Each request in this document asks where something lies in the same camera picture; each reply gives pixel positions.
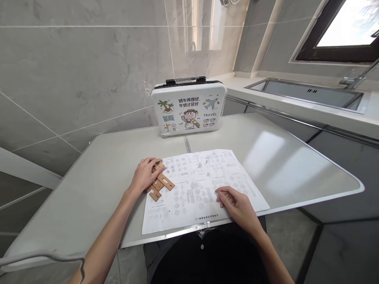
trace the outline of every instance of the sink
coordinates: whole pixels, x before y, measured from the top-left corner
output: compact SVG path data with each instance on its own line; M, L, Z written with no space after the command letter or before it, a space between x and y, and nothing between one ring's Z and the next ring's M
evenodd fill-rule
M332 108L364 114L368 103L368 92L354 92L303 84L301 82L267 78L245 89L257 90L273 95L306 101Z

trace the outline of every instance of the window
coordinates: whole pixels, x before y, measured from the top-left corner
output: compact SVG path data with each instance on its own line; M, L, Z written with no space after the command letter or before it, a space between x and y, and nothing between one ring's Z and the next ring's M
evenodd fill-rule
M379 0L329 0L296 60L373 62L378 34Z

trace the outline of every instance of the faucet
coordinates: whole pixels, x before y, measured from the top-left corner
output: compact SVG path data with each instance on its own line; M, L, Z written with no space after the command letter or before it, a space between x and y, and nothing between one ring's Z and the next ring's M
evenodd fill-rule
M359 75L356 78L349 78L344 77L341 81L341 85L347 85L345 88L349 90L354 90L356 87L358 87L369 75L375 67L379 64L379 58L375 60L361 75Z

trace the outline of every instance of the white suitcase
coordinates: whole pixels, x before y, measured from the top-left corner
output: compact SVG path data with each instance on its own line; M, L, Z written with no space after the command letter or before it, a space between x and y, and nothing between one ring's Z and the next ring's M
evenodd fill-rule
M218 130L226 87L204 76L166 80L155 85L151 98L162 137Z

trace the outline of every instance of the black shirt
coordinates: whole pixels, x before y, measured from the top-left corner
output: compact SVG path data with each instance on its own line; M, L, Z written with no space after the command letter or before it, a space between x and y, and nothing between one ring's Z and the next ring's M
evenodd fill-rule
M256 247L219 230L182 236L159 263L157 283L269 283Z

